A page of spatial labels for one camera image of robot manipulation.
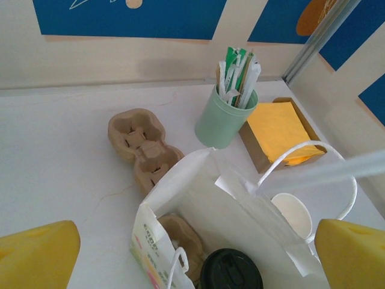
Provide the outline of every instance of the white paper bag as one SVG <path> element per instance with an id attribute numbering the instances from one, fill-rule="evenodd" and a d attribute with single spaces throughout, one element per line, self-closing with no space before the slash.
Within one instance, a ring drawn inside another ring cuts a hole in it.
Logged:
<path id="1" fill-rule="evenodd" d="M 138 209 L 131 243 L 155 288 L 167 288 L 171 278 L 171 288 L 194 289 L 157 221 L 170 213 L 194 228 L 207 254 L 228 247 L 248 255 L 264 288 L 329 288 L 306 242 L 266 196 L 249 193 L 250 184 L 215 149 L 185 156 L 158 182 Z"/>

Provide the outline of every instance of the white wall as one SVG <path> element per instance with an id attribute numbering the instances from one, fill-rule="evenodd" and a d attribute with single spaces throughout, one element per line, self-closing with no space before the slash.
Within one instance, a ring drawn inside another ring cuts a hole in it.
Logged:
<path id="1" fill-rule="evenodd" d="M 0 89 L 215 76 L 228 46 L 246 47 L 267 0 L 227 0 L 212 41 L 45 37 L 31 0 L 0 10 Z M 255 45 L 263 75 L 278 76 L 302 45 Z"/>
<path id="2" fill-rule="evenodd" d="M 358 98 L 385 73 L 385 23 L 337 71 L 315 57 L 291 86 L 305 109 L 336 148 L 357 155 L 385 148 L 385 127 Z M 385 178 L 361 185 L 385 216 Z"/>

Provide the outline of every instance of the white rope handle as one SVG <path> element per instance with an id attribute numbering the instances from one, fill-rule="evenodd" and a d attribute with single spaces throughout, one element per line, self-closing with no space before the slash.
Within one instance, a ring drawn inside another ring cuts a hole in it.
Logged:
<path id="1" fill-rule="evenodd" d="M 271 174 L 271 172 L 289 155 L 291 154 L 292 152 L 296 151 L 297 149 L 301 149 L 305 146 L 322 146 L 324 148 L 326 148 L 326 150 L 328 151 L 331 151 L 331 152 L 334 152 L 334 154 L 340 159 L 340 160 L 345 160 L 342 155 L 334 148 L 332 147 L 331 145 L 327 144 L 327 143 L 324 143 L 323 141 L 318 141 L 318 140 L 309 140 L 309 141 L 305 141 L 303 143 L 300 143 L 294 147 L 292 147 L 290 150 L 288 150 L 287 152 L 285 152 L 283 155 L 281 155 L 275 162 L 273 162 L 273 164 L 271 165 L 271 167 L 265 172 L 265 174 L 263 174 L 263 176 L 259 179 L 258 183 L 257 183 L 257 186 L 260 187 L 260 185 L 266 180 L 266 178 Z M 355 177 L 350 177 L 350 180 L 352 182 L 352 185 L 353 185 L 353 194 L 351 196 L 351 199 L 348 203 L 348 205 L 346 206 L 346 208 L 336 217 L 337 220 L 342 220 L 343 218 L 346 217 L 347 214 L 349 214 L 349 212 L 351 211 L 354 203 L 356 202 L 356 198 L 357 198 L 357 190 L 358 190 L 358 186 L 357 186 L 357 181 L 355 179 Z M 315 238 L 315 234 L 312 234 L 310 235 L 308 238 L 305 239 L 305 242 L 307 244 L 311 243 Z"/>
<path id="2" fill-rule="evenodd" d="M 170 269 L 170 274 L 168 275 L 168 281 L 167 281 L 166 289 L 171 289 L 171 285 L 173 283 L 174 271 L 176 268 L 176 264 L 179 261 L 179 256 L 182 258 L 182 261 L 183 261 L 183 267 L 182 267 L 183 273 L 186 273 L 188 271 L 188 259 L 187 259 L 186 251 L 182 247 L 178 247 L 175 250 L 174 258 L 172 261 L 172 266 Z"/>

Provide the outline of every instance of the green cup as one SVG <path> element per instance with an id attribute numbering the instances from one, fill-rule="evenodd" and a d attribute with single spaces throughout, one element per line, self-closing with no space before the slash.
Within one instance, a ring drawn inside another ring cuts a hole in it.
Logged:
<path id="1" fill-rule="evenodd" d="M 257 103 L 258 97 L 253 90 L 246 109 L 232 107 L 220 98 L 215 86 L 195 126 L 196 136 L 207 147 L 226 148 L 256 108 Z"/>

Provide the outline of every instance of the white counter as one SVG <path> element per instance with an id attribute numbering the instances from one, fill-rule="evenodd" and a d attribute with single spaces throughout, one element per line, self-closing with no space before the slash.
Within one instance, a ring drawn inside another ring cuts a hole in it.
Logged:
<path id="1" fill-rule="evenodd" d="M 204 147 L 194 135 L 194 124 L 212 84 L 131 87 L 0 91 L 0 235 L 73 220 L 81 250 L 71 289 L 151 288 L 128 250 L 143 197 L 132 166 L 118 157 L 108 141 L 110 118 L 147 108 L 165 127 L 168 144 L 184 154 Z M 260 101 L 278 96 L 295 99 L 283 81 L 259 82 L 257 93 Z M 238 135 L 223 153 L 257 178 Z M 333 156 L 327 154 L 319 161 L 333 161 Z M 316 228 L 320 218 L 338 214 L 350 191 L 349 185 L 325 186 L 296 195 L 308 206 Z M 384 219 L 361 189 L 346 220 L 385 230 Z"/>

